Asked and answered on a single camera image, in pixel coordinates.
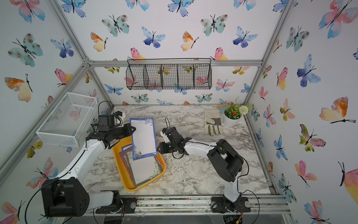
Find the green floral stationery paper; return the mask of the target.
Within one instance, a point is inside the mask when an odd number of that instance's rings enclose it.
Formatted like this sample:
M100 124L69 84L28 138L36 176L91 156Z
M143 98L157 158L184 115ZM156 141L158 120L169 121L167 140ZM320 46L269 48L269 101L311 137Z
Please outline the green floral stationery paper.
M124 158L136 188L156 178L163 171L156 156L134 160L130 150L124 154Z

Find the yellow plastic storage tray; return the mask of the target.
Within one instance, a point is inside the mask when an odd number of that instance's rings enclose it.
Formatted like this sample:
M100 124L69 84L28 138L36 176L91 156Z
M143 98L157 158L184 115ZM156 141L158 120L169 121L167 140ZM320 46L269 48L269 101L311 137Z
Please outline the yellow plastic storage tray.
M112 152L124 189L129 192L158 180L167 168L161 154L141 157L131 137L120 140L112 148Z

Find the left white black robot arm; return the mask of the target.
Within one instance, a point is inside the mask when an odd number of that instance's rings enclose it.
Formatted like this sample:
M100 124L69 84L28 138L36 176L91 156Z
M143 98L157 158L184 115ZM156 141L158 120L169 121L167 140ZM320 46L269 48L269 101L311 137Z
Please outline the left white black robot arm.
M116 191L88 193L83 182L95 160L106 149L132 136L136 128L124 123L125 113L100 115L98 125L90 133L82 149L54 179L40 188L45 217L80 217L89 210L104 209L107 213L124 211L124 203Z

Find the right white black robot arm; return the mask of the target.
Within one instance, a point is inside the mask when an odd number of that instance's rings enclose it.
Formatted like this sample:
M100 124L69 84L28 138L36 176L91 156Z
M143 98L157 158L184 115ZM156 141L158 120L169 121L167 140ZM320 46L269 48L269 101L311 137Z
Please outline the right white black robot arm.
M211 211L224 214L226 212L251 212L249 200L240 191L242 166L247 161L224 139L217 142L202 142L193 138L183 138L175 127L164 128L160 132L164 141L157 146L161 154L195 155L209 159L213 168L224 181L224 195L211 198Z

